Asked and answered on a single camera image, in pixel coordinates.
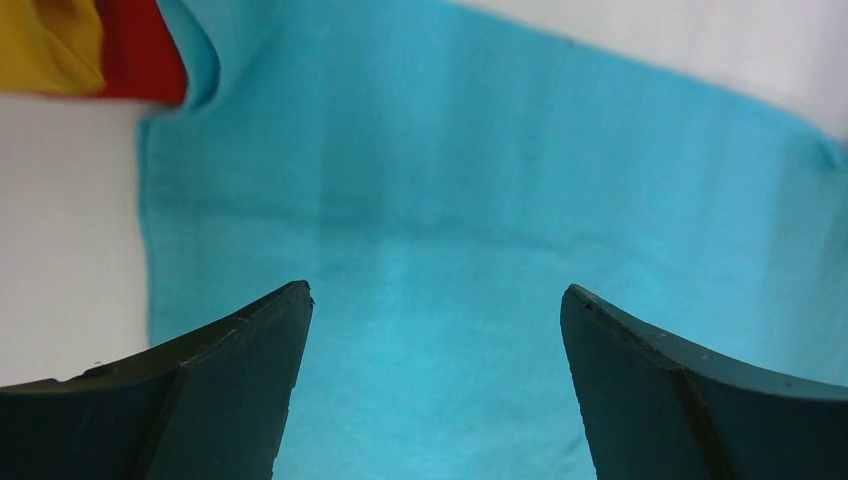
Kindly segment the cyan t shirt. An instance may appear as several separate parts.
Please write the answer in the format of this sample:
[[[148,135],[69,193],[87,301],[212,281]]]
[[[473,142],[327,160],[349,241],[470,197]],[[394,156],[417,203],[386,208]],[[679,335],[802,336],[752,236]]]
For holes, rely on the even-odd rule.
[[[163,1],[139,128],[160,343],[307,280],[278,479],[591,479],[580,284],[847,380],[847,154],[756,100],[440,1]]]

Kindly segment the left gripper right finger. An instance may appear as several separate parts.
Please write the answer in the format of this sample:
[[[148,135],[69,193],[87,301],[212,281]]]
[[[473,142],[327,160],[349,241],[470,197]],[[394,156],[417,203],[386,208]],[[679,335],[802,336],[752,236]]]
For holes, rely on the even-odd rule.
[[[601,479],[843,479],[847,390],[753,366],[579,285],[560,325]]]

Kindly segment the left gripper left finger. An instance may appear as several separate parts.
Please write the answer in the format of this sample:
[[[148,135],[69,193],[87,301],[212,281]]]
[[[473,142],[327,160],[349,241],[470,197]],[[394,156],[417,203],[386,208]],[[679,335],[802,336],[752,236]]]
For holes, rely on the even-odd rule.
[[[1,391],[5,479],[269,479],[314,302],[290,282],[65,381]]]

